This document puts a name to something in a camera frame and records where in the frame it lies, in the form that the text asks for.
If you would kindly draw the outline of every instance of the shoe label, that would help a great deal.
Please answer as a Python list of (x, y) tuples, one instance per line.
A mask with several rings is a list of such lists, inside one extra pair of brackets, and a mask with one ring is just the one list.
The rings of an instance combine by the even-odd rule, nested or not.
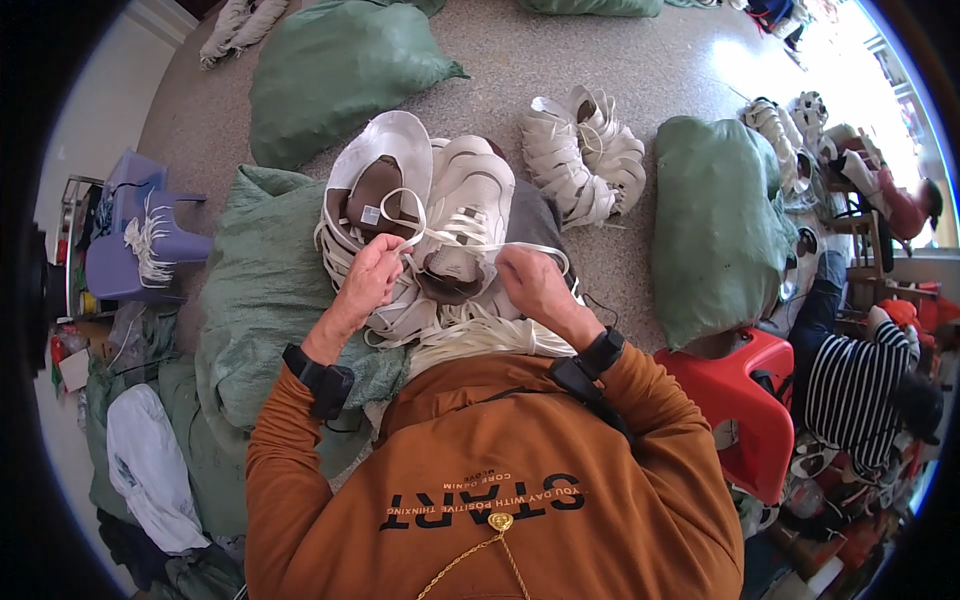
[(380, 222), (380, 209), (376, 206), (366, 205), (363, 207), (363, 214), (360, 215), (360, 223), (367, 225), (376, 225)]

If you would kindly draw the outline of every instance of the wrist-mounted device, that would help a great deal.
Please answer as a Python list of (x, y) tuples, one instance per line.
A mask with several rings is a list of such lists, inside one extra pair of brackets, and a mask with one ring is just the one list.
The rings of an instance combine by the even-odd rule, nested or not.
[(322, 420), (340, 417), (344, 402), (353, 387), (353, 371), (337, 365), (321, 365), (310, 360), (299, 346), (288, 344), (283, 362), (297, 380), (310, 390), (313, 405), (310, 416)]
[(591, 413), (613, 427), (632, 444), (634, 436), (627, 423), (603, 398), (603, 391), (593, 383), (600, 373), (613, 366), (623, 354), (623, 336), (613, 327), (597, 336), (595, 340), (576, 356), (562, 356), (550, 365), (548, 375), (564, 388), (575, 400), (584, 404)]

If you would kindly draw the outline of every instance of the red plastic stool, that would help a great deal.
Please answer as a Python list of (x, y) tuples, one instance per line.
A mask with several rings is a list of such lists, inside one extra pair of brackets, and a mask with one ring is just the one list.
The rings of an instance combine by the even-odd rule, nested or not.
[(724, 476), (761, 502), (776, 504), (793, 453), (793, 421), (787, 407), (750, 374), (769, 372), (778, 390), (793, 372), (793, 348), (786, 340), (751, 327), (738, 333), (749, 341), (723, 358), (663, 349), (654, 360), (677, 378), (710, 428), (728, 419), (737, 421), (739, 441), (718, 451)]

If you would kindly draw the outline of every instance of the striped shirt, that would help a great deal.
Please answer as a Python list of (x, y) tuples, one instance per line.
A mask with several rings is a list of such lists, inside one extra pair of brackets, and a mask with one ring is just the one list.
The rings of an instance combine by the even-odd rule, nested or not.
[(831, 446), (850, 454), (853, 472), (874, 480), (900, 431), (900, 412), (887, 397), (919, 358), (892, 321), (876, 328), (876, 341), (829, 336), (813, 361), (804, 420)]

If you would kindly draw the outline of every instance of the terrazzo floor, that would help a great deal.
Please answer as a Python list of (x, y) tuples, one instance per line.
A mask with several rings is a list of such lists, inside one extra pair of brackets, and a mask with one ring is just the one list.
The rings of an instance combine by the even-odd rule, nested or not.
[[(288, 12), (298, 8), (295, 0)], [(175, 54), (138, 147), (140, 154), (169, 166), (169, 189), (208, 196), (205, 204), (177, 206), (180, 226), (204, 235), (214, 233), (236, 166), (253, 163), (247, 93), (263, 46), (201, 71), (197, 55), (213, 23), (208, 18)], [(782, 42), (762, 35), (748, 16), (728, 6), (664, 6), (658, 18), (632, 19), (536, 15), (522, 12), (516, 0), (447, 0), (430, 28), (440, 48), (472, 79), (437, 84), (400, 108), (415, 113), (431, 135), (473, 133), (494, 140), (519, 178), (529, 179), (519, 117), (533, 97), (563, 101), (572, 86), (585, 84), (616, 98), (617, 118), (647, 145), (647, 187), (630, 214), (612, 220), (623, 228), (576, 228), (564, 240), (583, 291), (615, 309), (618, 329), (647, 351), (664, 346), (650, 278), (658, 125), (678, 114), (735, 117), (747, 98), (787, 102), (824, 85), (815, 69), (804, 72)], [(344, 145), (322, 152), (300, 170), (325, 178)], [(204, 281), (202, 268), (186, 274), (189, 300), (178, 324), (183, 350), (196, 346), (196, 297)]]

